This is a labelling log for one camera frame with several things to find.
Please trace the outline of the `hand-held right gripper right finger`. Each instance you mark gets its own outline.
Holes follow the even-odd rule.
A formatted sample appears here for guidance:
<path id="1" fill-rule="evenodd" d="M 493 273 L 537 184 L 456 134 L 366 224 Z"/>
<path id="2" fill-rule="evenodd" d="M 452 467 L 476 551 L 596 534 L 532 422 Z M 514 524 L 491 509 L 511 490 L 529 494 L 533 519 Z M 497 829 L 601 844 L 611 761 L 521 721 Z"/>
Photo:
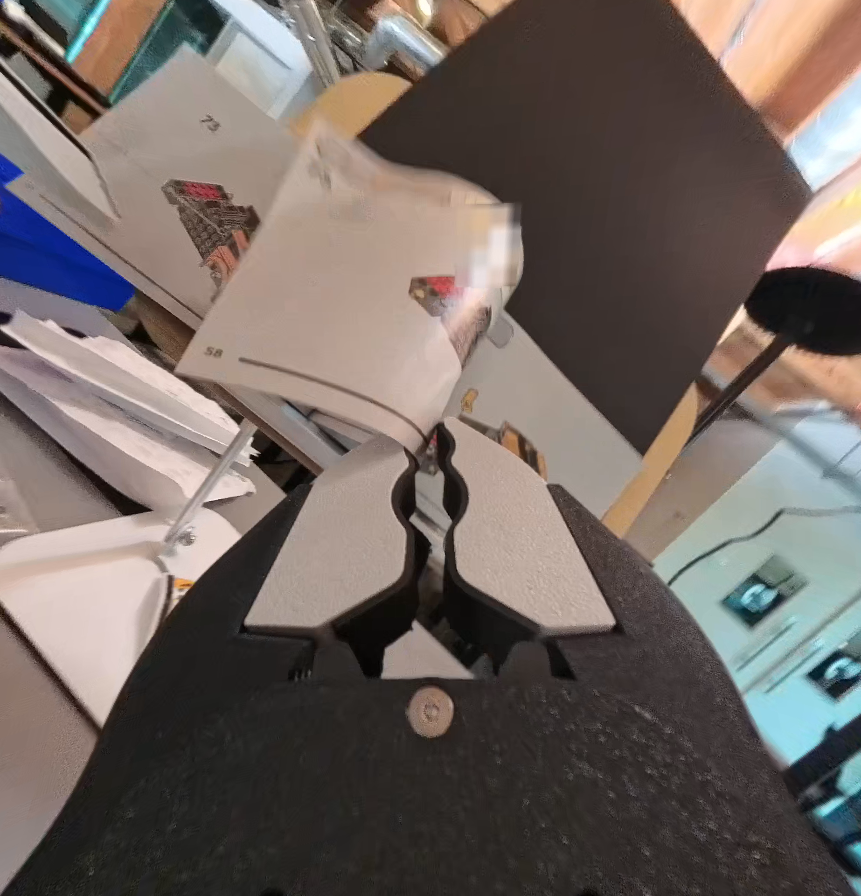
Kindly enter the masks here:
<path id="1" fill-rule="evenodd" d="M 443 615 L 498 678 L 571 678 L 559 642 L 618 627 L 543 477 L 457 418 L 437 427 Z"/>

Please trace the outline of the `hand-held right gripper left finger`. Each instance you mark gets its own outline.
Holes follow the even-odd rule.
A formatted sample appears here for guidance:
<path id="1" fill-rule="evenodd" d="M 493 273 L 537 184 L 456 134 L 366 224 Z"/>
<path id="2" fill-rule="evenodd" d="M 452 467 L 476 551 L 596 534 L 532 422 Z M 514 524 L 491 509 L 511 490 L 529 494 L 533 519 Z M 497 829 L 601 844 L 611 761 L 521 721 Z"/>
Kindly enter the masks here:
<path id="1" fill-rule="evenodd" d="M 431 543 L 412 521 L 417 462 L 378 435 L 318 476 L 243 622 L 347 644 L 368 678 L 409 632 Z"/>

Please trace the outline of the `lego instruction booklet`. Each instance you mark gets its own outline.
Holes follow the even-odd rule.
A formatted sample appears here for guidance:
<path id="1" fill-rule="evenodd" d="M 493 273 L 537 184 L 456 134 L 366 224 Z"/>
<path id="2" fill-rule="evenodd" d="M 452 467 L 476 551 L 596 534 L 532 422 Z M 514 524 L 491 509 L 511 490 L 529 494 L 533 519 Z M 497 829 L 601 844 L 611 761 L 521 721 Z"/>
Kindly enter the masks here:
<path id="1" fill-rule="evenodd" d="M 17 190 L 200 333 L 183 371 L 277 396 L 358 444 L 415 450 L 445 417 L 524 452 L 603 515 L 642 457 L 505 305 L 517 212 L 388 163 L 318 120 L 303 138 L 183 48 L 79 140 L 83 189 Z"/>

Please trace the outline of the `white book stand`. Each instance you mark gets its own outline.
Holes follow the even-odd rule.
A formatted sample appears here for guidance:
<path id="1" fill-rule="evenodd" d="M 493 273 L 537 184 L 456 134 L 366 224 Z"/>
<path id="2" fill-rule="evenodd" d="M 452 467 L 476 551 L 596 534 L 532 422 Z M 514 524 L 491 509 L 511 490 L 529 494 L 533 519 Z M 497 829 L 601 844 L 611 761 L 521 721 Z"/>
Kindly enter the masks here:
<path id="1" fill-rule="evenodd" d="M 408 90 L 384 73 L 363 73 L 328 88 L 286 123 L 305 133 L 324 118 L 358 134 Z M 691 434 L 697 393 L 687 389 L 643 458 L 638 475 L 602 516 L 626 535 Z M 174 578 L 196 580 L 283 499 L 271 483 L 255 494 L 197 511 L 193 541 L 160 554 L 170 522 L 146 512 L 24 536 L 0 547 L 0 611 L 23 634 L 91 724 L 101 728 L 155 631 Z"/>

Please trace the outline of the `clear bag of dark pieces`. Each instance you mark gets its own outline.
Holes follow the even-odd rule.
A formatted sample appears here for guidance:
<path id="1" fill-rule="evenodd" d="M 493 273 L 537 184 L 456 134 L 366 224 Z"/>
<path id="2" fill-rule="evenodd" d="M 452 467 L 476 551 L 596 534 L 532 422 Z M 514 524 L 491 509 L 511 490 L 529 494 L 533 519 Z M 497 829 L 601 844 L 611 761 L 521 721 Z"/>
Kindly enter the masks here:
<path id="1" fill-rule="evenodd" d="M 27 535 L 36 531 L 27 503 L 0 455 L 0 536 Z"/>

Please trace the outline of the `large black board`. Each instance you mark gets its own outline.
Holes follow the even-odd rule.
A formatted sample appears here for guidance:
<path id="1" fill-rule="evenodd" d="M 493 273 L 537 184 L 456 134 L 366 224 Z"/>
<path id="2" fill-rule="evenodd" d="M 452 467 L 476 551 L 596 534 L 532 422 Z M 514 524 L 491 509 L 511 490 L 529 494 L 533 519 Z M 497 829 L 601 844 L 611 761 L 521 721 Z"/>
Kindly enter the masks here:
<path id="1" fill-rule="evenodd" d="M 671 2 L 513 2 L 360 138 L 519 207 L 507 310 L 639 454 L 812 198 Z"/>

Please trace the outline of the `black round disc on rod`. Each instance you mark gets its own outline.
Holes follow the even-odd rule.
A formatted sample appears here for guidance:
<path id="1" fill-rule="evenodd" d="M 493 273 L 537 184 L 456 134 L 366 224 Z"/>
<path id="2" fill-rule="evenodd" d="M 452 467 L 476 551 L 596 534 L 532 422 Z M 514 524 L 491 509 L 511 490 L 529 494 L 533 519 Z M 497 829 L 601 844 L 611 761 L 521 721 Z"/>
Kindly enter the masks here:
<path id="1" fill-rule="evenodd" d="M 697 416 L 695 442 L 789 349 L 818 356 L 861 355 L 861 280 L 834 270 L 798 266 L 765 272 L 742 306 L 772 336 Z"/>

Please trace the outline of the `long blue plastic bin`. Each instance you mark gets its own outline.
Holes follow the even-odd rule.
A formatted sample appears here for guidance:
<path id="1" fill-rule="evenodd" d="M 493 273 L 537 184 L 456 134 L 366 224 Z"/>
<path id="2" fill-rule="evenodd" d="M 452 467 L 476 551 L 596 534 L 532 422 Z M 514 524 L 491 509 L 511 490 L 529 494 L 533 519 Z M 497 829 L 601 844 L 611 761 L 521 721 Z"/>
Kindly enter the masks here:
<path id="1" fill-rule="evenodd" d="M 8 189 L 22 172 L 0 154 L 0 277 L 121 311 L 135 288 Z"/>

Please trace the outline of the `framed wall picture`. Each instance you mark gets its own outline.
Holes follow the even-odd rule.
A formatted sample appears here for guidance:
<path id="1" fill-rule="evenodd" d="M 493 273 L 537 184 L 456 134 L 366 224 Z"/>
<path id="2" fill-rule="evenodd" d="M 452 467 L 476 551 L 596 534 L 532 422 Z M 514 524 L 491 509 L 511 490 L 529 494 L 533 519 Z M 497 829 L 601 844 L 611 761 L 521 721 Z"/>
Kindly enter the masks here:
<path id="1" fill-rule="evenodd" d="M 800 570 L 772 554 L 722 599 L 721 607 L 753 629 L 808 585 Z"/>
<path id="2" fill-rule="evenodd" d="M 806 673 L 823 696 L 839 701 L 861 685 L 861 629 L 833 648 Z"/>

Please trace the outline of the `silver ventilation duct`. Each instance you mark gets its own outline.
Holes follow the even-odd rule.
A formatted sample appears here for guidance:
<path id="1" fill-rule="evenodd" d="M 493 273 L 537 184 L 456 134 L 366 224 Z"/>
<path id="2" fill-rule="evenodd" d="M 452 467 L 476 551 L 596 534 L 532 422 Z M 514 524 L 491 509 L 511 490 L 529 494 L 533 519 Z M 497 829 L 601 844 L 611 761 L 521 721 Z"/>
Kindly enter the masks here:
<path id="1" fill-rule="evenodd" d="M 359 61 L 368 71 L 386 67 L 401 56 L 421 73 L 432 69 L 448 55 L 448 48 L 414 19 L 405 14 L 387 15 L 377 21 L 361 44 Z"/>

